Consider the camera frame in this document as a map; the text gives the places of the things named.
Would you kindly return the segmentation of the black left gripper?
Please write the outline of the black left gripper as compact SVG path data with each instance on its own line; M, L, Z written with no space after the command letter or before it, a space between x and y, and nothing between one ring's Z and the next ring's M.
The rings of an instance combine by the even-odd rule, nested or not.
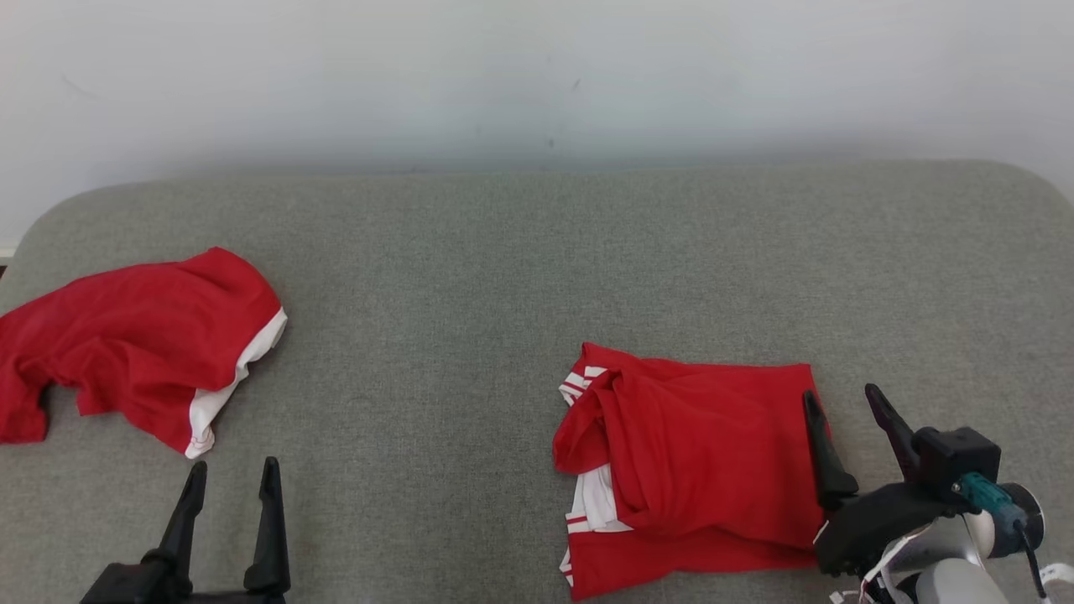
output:
M164 563L177 580L190 581L193 528L203 508L206 479L206 462L195 462L169 517L164 536L157 548L144 556L145 563ZM275 456L265 459L258 500L262 509L253 564L244 574L245 591L177 594L168 596L168 604L287 604L284 594L291 588L290 555L285 532L284 481Z

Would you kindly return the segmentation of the red shorts with white trim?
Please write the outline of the red shorts with white trim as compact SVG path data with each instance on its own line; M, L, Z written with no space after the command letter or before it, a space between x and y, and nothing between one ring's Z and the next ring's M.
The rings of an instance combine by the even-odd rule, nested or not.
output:
M287 323L268 281L221 247L70 282L0 316L0 444L46 438L57 383L81 415L119 413L194 460Z

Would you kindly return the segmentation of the grey fabric sofa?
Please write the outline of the grey fabric sofa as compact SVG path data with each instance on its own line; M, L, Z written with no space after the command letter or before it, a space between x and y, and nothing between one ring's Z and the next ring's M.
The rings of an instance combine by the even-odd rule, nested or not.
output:
M813 368L863 489L900 477L863 385L978 430L1074 565L1074 206L983 161L603 174L177 179L60 203L0 314L70 281L222 246L289 322L215 427L190 576L252 563L266 456L288 604L569 601L558 382L581 344Z

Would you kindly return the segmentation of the red Bulls basketball jersey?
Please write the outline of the red Bulls basketball jersey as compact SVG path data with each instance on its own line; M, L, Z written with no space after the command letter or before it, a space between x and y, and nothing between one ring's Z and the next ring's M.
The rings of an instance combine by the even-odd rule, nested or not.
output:
M808 364L638 358L591 343L558 391L554 468L576 478L561 559L575 601L674 572L810 567L822 510Z

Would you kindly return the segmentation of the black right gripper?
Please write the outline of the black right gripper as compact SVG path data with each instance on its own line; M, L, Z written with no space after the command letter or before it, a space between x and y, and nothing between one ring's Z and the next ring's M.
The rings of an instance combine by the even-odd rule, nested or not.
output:
M876 425L889 438L903 481L915 481L914 431L875 383L863 386L863 397ZM844 470L834 450L816 393L806 390L802 404L817 503L826 520L814 542L822 574L863 577L892 540L900 540L938 518L966 512L966 497L955 493L937 497L915 484L889 484L857 497L858 481Z

